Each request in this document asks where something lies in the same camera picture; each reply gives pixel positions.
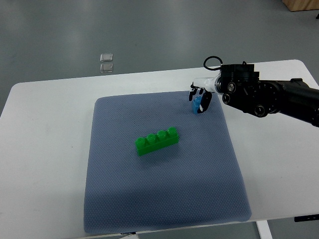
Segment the gray mat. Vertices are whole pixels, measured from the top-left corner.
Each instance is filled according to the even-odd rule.
[[[138,156],[134,141],[174,126],[179,143]],[[87,233],[247,221],[251,216],[219,99],[194,115],[188,92],[95,103],[84,203]]]

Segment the white table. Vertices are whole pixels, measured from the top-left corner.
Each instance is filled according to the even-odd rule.
[[[318,88],[298,60],[256,63],[255,70],[261,80],[303,78]],[[84,191],[98,98],[185,91],[194,78],[215,74],[194,68],[15,85],[0,118],[0,238],[86,236]],[[259,119],[222,108],[251,221],[318,214],[319,128],[282,114]]]

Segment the black cable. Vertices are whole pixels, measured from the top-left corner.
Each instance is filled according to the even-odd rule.
[[[217,71],[217,70],[220,70],[221,68],[220,67],[217,67],[217,68],[209,68],[206,66],[206,62],[209,60],[209,59],[217,59],[219,60],[220,64],[223,64],[223,61],[218,57],[218,56],[210,56],[210,57],[207,57],[205,60],[204,60],[204,67],[205,69],[209,70],[209,71]]]

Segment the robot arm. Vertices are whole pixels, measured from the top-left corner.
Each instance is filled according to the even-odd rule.
[[[223,65],[215,78],[195,79],[191,85],[189,100],[196,94],[203,93],[197,113],[207,110],[212,93],[223,95],[225,104],[256,117],[282,113],[319,126],[319,90],[310,88],[302,79],[290,81],[261,81],[259,72],[254,71],[254,64]]]

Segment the gray floor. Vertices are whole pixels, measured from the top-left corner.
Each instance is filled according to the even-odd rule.
[[[99,76],[107,52],[111,74],[201,67],[217,55],[226,64],[299,59],[319,82],[318,13],[289,12],[281,0],[0,0],[0,113],[14,84]],[[318,221],[269,225],[275,239],[319,237]],[[259,236],[246,223],[141,238]]]

